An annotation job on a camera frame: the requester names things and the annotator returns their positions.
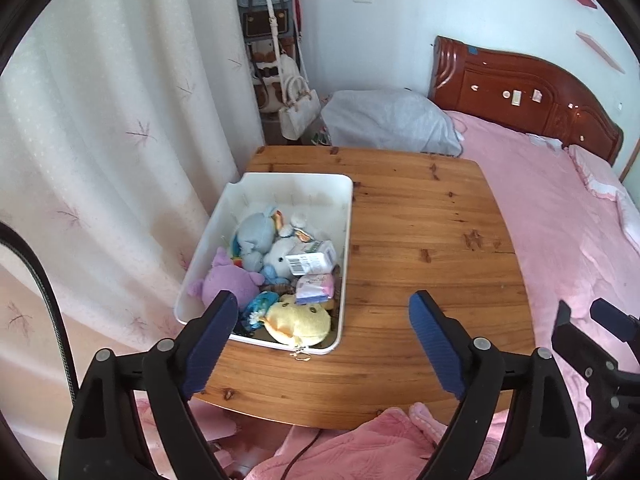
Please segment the white plastic storage bin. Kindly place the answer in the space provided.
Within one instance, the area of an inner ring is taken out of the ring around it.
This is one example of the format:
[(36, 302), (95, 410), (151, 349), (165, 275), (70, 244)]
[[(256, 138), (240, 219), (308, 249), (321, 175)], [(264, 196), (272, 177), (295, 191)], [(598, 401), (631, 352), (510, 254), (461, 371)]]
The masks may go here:
[(299, 242), (330, 240), (337, 255), (337, 262), (331, 273), (334, 277), (335, 292), (334, 297), (322, 306), (331, 315), (331, 330), (320, 344), (306, 348), (291, 348), (275, 341), (263, 325), (252, 332), (244, 330), (241, 325), (242, 311), (239, 310), (238, 322), (231, 337), (254, 346), (288, 351), (303, 360), (332, 352), (341, 341), (344, 327), (353, 198), (354, 182), (344, 174), (249, 172), (239, 182), (227, 185), (186, 271), (175, 304), (177, 321), (186, 324), (204, 312), (206, 307), (201, 300), (189, 296), (186, 289), (191, 283), (206, 277), (216, 250), (219, 247), (224, 248), (232, 261), (242, 268), (241, 260), (234, 258), (231, 253), (232, 238), (236, 229), (250, 214), (274, 207), (281, 211), (283, 226), (270, 252), (265, 255), (262, 270), (258, 272), (265, 278), (265, 283), (259, 290), (276, 292), (280, 297), (295, 297), (296, 283), (301, 276), (291, 273), (285, 256)]

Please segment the yellow plush duck toy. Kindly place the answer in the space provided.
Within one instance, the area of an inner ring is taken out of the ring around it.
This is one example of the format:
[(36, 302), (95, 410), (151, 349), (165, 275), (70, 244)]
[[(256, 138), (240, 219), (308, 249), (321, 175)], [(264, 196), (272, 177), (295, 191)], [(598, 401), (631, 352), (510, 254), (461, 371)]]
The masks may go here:
[(292, 295), (281, 296), (258, 320), (275, 341), (291, 348), (320, 344), (331, 330), (331, 315), (322, 304), (296, 304)]

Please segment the dark wooden headboard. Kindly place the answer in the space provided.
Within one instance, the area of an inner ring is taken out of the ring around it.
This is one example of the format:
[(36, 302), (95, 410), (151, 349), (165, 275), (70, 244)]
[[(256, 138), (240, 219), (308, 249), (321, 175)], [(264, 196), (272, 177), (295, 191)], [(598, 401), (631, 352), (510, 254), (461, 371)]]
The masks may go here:
[(443, 110), (579, 145), (609, 164), (624, 140), (596, 96), (567, 70), (542, 58), (448, 37), (434, 42), (428, 98)]

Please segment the grey pillow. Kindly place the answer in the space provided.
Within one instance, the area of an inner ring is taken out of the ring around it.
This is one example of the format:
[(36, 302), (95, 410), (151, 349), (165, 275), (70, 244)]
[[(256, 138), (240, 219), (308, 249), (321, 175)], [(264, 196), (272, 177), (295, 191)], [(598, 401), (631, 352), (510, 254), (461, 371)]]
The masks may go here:
[(407, 89), (341, 90), (322, 108), (331, 143), (458, 157), (463, 148), (452, 119), (422, 94)]

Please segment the blue drawstring pouch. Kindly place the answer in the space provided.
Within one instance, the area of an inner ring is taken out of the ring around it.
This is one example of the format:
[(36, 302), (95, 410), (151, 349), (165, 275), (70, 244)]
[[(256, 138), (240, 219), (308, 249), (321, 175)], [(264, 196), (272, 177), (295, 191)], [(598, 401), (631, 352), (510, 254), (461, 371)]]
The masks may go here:
[(260, 292), (241, 313), (241, 325), (244, 330), (258, 330), (264, 324), (269, 309), (279, 299), (280, 296), (276, 292)]

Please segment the purple plush toy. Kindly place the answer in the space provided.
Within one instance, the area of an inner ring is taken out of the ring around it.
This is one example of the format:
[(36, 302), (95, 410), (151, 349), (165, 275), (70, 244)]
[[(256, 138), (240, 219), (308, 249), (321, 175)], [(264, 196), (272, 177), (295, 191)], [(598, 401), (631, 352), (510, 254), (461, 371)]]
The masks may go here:
[(220, 292), (231, 292), (239, 310), (243, 311), (259, 295), (259, 287), (264, 283), (265, 278), (262, 274), (237, 266), (228, 252), (219, 247), (206, 277), (191, 283), (186, 293), (198, 298), (208, 307)]

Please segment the pink wet wipes pack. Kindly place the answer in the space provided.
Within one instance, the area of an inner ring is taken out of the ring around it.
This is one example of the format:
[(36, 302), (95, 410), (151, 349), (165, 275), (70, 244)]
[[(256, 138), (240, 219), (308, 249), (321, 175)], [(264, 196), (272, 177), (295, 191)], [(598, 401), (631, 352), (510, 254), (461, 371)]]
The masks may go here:
[(324, 304), (334, 297), (332, 274), (306, 274), (296, 283), (296, 304)]

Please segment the blue grey hanging bag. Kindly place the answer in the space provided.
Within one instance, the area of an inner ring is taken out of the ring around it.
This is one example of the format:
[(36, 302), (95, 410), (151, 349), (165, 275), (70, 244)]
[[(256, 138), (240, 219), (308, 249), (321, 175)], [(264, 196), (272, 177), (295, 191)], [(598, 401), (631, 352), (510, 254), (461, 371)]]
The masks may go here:
[[(254, 42), (272, 38), (267, 0), (236, 0), (244, 40)], [(278, 25), (278, 36), (294, 35), (293, 0), (271, 0)]]

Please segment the white floral curtain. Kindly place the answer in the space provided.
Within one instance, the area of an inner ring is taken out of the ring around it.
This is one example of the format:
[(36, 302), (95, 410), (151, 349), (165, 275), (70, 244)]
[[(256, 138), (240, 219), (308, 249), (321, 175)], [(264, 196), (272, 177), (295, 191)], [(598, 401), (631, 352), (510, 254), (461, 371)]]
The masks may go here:
[(1, 77), (1, 217), (75, 363), (177, 331), (224, 187), (264, 142), (235, 0), (52, 0)]

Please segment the white green medicine box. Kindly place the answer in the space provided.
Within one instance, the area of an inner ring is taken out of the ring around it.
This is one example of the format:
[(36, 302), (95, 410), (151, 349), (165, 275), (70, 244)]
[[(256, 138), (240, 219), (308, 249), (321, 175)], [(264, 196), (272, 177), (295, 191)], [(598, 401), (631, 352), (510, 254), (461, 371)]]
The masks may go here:
[(285, 256), (285, 261), (294, 276), (331, 274), (337, 255), (330, 240), (314, 240), (297, 243)]

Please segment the pink bed blanket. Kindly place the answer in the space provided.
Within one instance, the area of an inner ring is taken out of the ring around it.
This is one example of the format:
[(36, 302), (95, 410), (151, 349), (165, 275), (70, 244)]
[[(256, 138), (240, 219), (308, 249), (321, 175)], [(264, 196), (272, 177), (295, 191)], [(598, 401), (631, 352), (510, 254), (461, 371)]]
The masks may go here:
[[(626, 344), (589, 315), (597, 298), (639, 311), (639, 215), (585, 185), (616, 185), (613, 170), (582, 148), (558, 151), (524, 133), (454, 112), (463, 155), (482, 168), (508, 228), (524, 278), (537, 344), (548, 346), (554, 312), (570, 305), (575, 323), (628, 372), (638, 362)], [(224, 468), (262, 460), (254, 479), (412, 479), (445, 432), (423, 403), (389, 408), (359, 428), (320, 431), (235, 417), (195, 400), (192, 411)]]

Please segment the white handbag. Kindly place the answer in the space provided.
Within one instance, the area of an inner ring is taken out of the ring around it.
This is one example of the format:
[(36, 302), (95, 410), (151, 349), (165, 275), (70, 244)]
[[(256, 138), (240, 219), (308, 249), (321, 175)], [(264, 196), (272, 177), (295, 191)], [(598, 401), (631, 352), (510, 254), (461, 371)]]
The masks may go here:
[(283, 86), (284, 105), (279, 110), (282, 136), (297, 141), (320, 115), (318, 93), (309, 88), (303, 76), (293, 76)]

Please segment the blue plush toy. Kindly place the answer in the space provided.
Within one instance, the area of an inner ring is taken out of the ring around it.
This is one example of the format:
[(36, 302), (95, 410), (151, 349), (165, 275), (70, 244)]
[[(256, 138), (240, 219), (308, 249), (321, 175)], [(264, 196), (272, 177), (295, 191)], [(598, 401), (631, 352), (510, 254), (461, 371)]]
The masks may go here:
[(265, 255), (270, 252), (282, 226), (283, 217), (277, 208), (269, 207), (265, 211), (250, 214), (235, 231), (231, 244), (232, 256), (241, 260), (244, 270), (260, 272)]

